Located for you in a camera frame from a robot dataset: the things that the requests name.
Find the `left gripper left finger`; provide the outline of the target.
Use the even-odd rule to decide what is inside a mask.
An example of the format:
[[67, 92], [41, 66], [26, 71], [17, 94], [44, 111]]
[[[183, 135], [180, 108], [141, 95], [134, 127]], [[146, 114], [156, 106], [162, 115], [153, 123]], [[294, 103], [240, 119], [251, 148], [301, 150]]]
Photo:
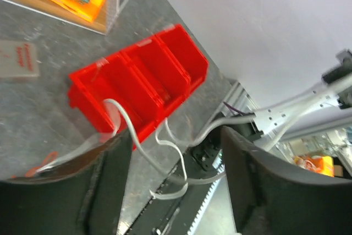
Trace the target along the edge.
[[124, 130], [39, 176], [1, 181], [1, 234], [116, 234], [132, 151]]

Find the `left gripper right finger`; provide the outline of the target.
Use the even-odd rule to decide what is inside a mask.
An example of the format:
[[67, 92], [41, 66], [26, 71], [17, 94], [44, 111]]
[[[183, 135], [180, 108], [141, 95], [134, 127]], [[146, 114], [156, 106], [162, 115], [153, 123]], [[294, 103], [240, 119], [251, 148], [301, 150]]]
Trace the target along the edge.
[[222, 127], [221, 148], [241, 234], [351, 234], [351, 180], [292, 165]]

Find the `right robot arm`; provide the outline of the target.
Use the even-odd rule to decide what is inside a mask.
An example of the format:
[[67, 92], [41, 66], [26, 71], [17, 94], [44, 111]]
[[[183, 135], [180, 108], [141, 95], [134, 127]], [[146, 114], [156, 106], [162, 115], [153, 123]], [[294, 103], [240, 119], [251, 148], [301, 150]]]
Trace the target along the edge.
[[322, 75], [322, 83], [316, 89], [310, 89], [301, 96], [279, 103], [274, 107], [255, 110], [244, 116], [223, 117], [210, 123], [189, 147], [201, 143], [208, 134], [222, 125], [264, 123], [269, 130], [281, 127], [281, 131], [269, 142], [266, 150], [270, 150], [280, 140], [284, 133], [304, 115], [321, 108], [329, 100], [336, 101], [341, 110], [351, 108], [351, 50], [342, 50], [336, 58], [339, 65]]

